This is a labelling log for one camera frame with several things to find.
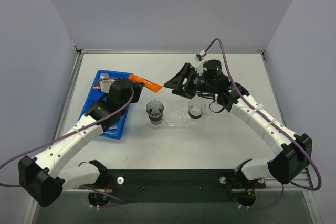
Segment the clear cup brown base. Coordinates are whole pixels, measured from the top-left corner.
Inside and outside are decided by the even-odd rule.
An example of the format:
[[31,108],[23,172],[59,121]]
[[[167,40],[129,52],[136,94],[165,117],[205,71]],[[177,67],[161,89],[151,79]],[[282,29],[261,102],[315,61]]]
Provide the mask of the clear cup brown base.
[[206,109],[206,103],[201,98],[192,98],[188,102],[188,114],[192,119],[200,119]]

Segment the orange toothpaste tube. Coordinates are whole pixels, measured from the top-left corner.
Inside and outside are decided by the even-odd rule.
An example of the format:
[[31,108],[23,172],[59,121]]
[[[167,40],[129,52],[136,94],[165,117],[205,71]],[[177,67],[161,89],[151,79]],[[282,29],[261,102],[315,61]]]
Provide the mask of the orange toothpaste tube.
[[129,77],[128,77],[129,80],[131,80],[132,82],[134,83],[144,83],[144,86],[155,92],[155,93],[158,93],[163,87],[157,83],[154,83],[152,81],[149,81],[145,78],[142,78],[142,77],[139,77],[139,76],[136,76],[134,74],[130,74]]

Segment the clear textured oval tray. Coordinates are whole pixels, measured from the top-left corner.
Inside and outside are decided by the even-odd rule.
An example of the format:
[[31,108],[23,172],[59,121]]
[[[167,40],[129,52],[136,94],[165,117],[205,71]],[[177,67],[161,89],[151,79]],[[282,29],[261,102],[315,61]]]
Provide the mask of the clear textured oval tray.
[[189,127],[196,125],[198,120],[191,118],[188,114],[188,103],[186,101],[163,101],[162,119],[153,122],[145,115],[147,124],[151,127]]

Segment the dark tinted cup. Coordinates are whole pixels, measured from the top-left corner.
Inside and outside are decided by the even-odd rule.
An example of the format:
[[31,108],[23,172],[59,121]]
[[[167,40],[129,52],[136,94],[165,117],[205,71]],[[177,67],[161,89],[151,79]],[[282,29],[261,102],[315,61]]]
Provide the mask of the dark tinted cup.
[[160,124],[163,119],[164,105],[158,100],[150,101],[145,108],[150,122],[152,124]]

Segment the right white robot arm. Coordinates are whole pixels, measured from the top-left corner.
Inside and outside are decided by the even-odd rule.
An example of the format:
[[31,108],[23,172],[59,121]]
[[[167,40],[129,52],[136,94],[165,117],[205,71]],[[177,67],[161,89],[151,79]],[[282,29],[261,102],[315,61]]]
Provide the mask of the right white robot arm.
[[239,83],[231,83],[222,72],[219,60],[204,63],[203,72],[190,63],[164,87],[173,94],[192,99],[197,94],[209,94],[222,108],[244,121],[270,147],[273,159],[248,160],[240,168],[247,180],[273,177],[282,184],[290,183],[308,165],[312,152],[312,139],[286,128],[257,103]]

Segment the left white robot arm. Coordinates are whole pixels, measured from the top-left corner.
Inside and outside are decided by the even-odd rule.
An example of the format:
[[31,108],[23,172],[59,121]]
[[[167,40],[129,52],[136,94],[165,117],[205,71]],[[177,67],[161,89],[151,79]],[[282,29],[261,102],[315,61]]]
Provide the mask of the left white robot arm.
[[76,168],[65,165],[90,141],[117,123],[129,104],[137,103],[145,86],[127,78],[115,79],[109,92],[80,117],[71,131],[61,136],[33,158],[24,156],[18,163],[19,184],[42,207],[51,205],[62,192],[85,184],[96,188],[106,185],[108,175],[99,162],[88,162]]

